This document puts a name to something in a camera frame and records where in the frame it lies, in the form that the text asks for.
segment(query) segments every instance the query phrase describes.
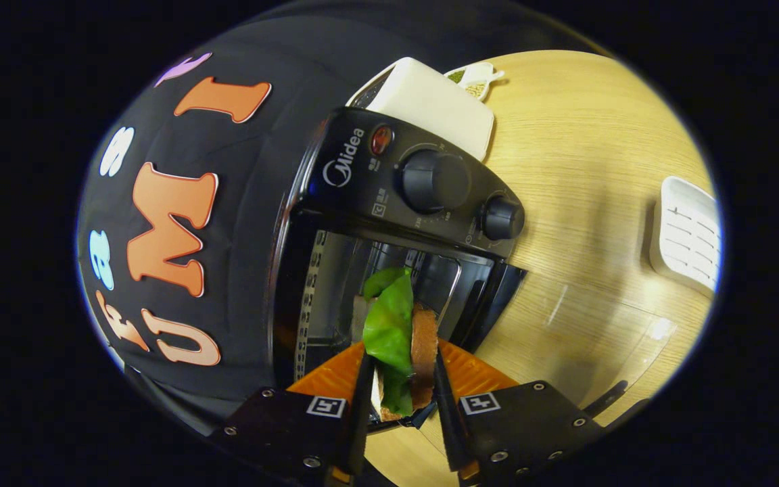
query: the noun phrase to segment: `purple letter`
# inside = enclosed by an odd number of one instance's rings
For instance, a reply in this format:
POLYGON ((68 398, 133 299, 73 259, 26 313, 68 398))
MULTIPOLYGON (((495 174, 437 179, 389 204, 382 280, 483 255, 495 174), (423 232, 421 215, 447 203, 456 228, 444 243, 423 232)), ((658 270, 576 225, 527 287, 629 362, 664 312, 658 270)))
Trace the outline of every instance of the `purple letter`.
POLYGON ((177 76, 182 76, 183 74, 188 73, 188 71, 191 71, 191 69, 194 69, 197 66, 203 64, 204 61, 210 58, 211 55, 212 53, 207 52, 200 56, 197 61, 191 61, 191 58, 189 57, 185 61, 180 62, 179 65, 170 68, 166 73, 158 78, 158 83, 155 83, 155 87, 158 87, 158 85, 163 83, 165 80, 170 80, 171 78, 176 78, 177 76))

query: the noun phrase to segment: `black fabric cover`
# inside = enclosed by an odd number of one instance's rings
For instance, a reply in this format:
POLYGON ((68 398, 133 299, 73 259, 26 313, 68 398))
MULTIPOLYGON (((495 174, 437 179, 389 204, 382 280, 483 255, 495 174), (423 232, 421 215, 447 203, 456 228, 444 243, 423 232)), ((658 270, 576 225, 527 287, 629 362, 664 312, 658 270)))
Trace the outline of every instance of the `black fabric cover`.
MULTIPOLYGON (((276 219, 319 121, 403 56, 444 72, 532 49, 597 50, 560 25, 510 3, 426 1, 402 8, 384 2, 311 1, 272 10, 183 53, 182 60, 212 55, 193 71, 158 87, 154 87, 158 78, 148 80, 89 161, 75 245, 87 302, 112 348, 143 379, 163 385, 154 394, 179 392, 177 404, 191 404, 189 415, 204 411, 207 419, 232 413, 237 401, 256 388, 275 384, 266 318, 276 219), (180 99, 207 76, 218 83, 265 81, 273 87, 254 116, 241 124, 232 123, 228 114, 206 110, 174 116, 180 99), (100 176, 102 155, 122 126, 134 127, 133 142, 117 175, 100 176), (149 230, 149 222, 132 201, 134 180, 145 161, 170 175, 219 176, 210 224, 195 230, 179 219, 203 241, 203 250, 171 261, 201 262, 205 283, 201 297, 165 281, 134 281, 130 276, 127 241, 149 230), (112 291, 96 278, 89 256, 89 233, 102 230, 111 250, 112 291), (112 333, 95 299, 96 290, 123 320, 134 324, 151 352, 112 333), (142 308, 208 333, 220 348, 220 363, 202 367, 167 361, 158 350, 158 336, 143 323, 142 308)), ((291 244, 308 252, 305 241, 291 244)), ((171 346, 191 346, 191 340, 176 336, 164 339, 171 346)))

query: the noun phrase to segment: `red indicator light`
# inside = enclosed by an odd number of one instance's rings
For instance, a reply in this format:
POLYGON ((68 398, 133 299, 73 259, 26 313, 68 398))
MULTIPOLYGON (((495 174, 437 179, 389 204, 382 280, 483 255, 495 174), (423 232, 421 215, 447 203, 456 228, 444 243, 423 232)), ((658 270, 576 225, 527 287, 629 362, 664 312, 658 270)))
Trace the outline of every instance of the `red indicator light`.
POLYGON ((388 126, 382 126, 371 136, 371 153, 379 156, 392 142, 392 130, 388 126))

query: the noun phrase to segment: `midea logo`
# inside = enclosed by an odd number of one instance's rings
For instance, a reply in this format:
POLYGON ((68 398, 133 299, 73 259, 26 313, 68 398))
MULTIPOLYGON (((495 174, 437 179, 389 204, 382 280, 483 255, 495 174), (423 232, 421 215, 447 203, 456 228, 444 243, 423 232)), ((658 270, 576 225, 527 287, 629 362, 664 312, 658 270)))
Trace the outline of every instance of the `midea logo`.
POLYGON ((352 176, 350 163, 353 162, 353 156, 356 154, 356 149, 359 148, 363 135, 365 132, 362 129, 353 129, 350 142, 344 143, 344 151, 338 152, 338 157, 324 166, 324 180, 328 185, 340 188, 350 182, 350 176, 352 176))

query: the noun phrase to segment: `white container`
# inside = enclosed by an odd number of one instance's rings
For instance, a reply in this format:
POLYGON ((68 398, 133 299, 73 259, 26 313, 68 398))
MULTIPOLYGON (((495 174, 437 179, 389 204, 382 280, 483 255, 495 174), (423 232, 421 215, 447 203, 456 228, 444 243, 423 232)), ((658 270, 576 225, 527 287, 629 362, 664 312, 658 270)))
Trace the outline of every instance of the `white container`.
POLYGON ((384 68, 346 103, 415 124, 480 162, 492 139, 494 113, 443 74, 411 57, 384 68))
POLYGON ((467 90, 469 87, 476 87, 479 85, 481 87, 479 95, 470 93, 470 95, 474 96, 474 98, 479 101, 483 101, 483 99, 486 98, 486 95, 488 95, 490 83, 504 75, 503 71, 497 71, 497 73, 495 73, 495 67, 491 62, 474 62, 474 64, 468 64, 462 68, 447 71, 444 73, 444 76, 449 77, 451 74, 460 71, 463 71, 463 75, 461 75, 461 80, 458 81, 457 86, 467 90))
POLYGON ((721 238, 717 201, 684 179, 666 178, 651 237, 655 271, 711 297, 723 260, 721 238))

